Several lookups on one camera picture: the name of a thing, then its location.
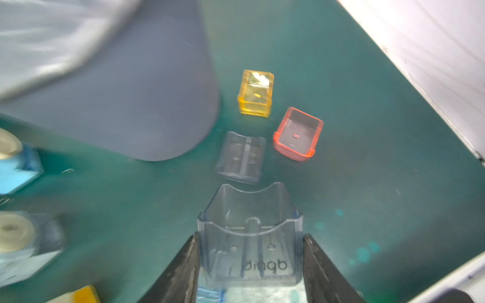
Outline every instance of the tape roll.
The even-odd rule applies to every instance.
[[[21,250],[35,238],[32,222],[16,213],[0,212],[0,253]]]
[[[22,151],[22,143],[16,136],[0,128],[0,160],[9,159]]]

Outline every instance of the blue plastic item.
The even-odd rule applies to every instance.
[[[216,172],[228,180],[257,184],[262,176],[265,146],[263,137],[247,137],[228,131]]]
[[[22,144],[22,152],[0,160],[0,195],[13,193],[43,173],[35,148]]]
[[[302,278],[303,216],[283,183],[260,191],[222,185],[197,230],[204,285],[279,287]]]
[[[225,295],[225,289],[207,289],[205,287],[199,287],[197,289],[196,303],[224,303]]]

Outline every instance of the teal tabletop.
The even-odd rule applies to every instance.
[[[33,278],[0,289],[0,302],[43,303],[88,284],[103,303],[136,302],[225,183],[283,182],[305,231],[368,302],[406,302],[485,250],[484,168],[337,1],[200,5],[222,107],[185,155],[143,162],[0,117],[45,169],[0,209],[52,213],[67,242]],[[245,69],[275,75],[269,118],[238,111]],[[272,147],[290,106],[324,122],[306,162]],[[215,173],[227,131],[266,138],[258,185]]]

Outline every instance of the yellow object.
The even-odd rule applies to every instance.
[[[22,151],[22,143],[16,136],[0,128],[0,160],[9,159]]]
[[[268,72],[245,70],[239,90],[239,110],[246,115],[269,117],[275,76]]]
[[[73,303],[99,303],[96,290],[91,285],[76,290],[72,294]]]
[[[69,292],[46,303],[99,303],[96,290],[88,285],[75,292]]]

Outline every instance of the yellow translucent container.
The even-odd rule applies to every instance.
[[[274,80],[272,73],[245,70],[238,96],[241,113],[269,117]]]

